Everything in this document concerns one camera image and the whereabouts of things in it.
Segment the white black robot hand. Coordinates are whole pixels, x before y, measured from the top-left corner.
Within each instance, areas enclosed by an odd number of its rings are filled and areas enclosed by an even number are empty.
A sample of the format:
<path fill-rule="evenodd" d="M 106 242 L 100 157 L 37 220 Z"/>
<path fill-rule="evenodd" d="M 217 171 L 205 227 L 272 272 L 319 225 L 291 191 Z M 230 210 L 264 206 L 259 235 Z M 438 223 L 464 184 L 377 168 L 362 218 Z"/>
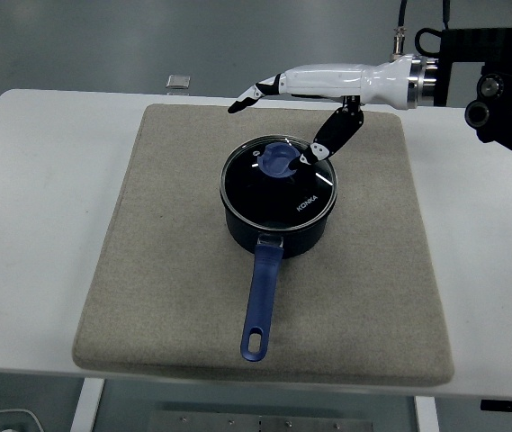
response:
<path fill-rule="evenodd" d="M 400 56 L 378 66 L 362 64 L 306 65 L 289 69 L 253 84 L 228 108 L 238 113 L 272 95 L 292 95 L 339 101 L 312 143 L 288 168 L 313 166 L 332 157 L 364 124 L 364 104 L 386 104 L 399 110 L 415 108 L 421 61 Z"/>

